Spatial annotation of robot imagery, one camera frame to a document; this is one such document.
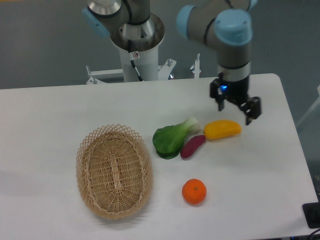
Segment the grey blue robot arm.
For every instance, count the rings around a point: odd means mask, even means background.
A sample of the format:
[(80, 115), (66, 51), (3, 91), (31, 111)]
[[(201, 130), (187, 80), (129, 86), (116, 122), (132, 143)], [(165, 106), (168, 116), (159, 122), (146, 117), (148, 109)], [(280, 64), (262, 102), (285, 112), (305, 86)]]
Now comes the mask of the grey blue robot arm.
[[(224, 102), (236, 105), (249, 124), (262, 113), (261, 99), (248, 95), (251, 73), (254, 0), (211, 0), (203, 6), (184, 6), (176, 29), (184, 38), (217, 53), (218, 76), (209, 95), (218, 109)], [(160, 79), (158, 48), (165, 36), (162, 20), (151, 12), (148, 0), (89, 0), (82, 14), (101, 37), (110, 37), (118, 48), (126, 82)]]

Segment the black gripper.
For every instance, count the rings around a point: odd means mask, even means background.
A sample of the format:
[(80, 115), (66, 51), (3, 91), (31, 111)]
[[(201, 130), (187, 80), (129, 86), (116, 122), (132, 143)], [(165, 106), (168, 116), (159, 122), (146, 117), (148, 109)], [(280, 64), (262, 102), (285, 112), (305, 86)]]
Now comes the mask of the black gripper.
[(220, 72), (218, 78), (210, 83), (209, 96), (215, 99), (218, 111), (225, 108), (224, 100), (239, 105), (239, 109), (245, 114), (245, 124), (248, 126), (262, 114), (261, 98), (249, 97), (249, 76), (237, 80), (228, 81), (224, 73)]

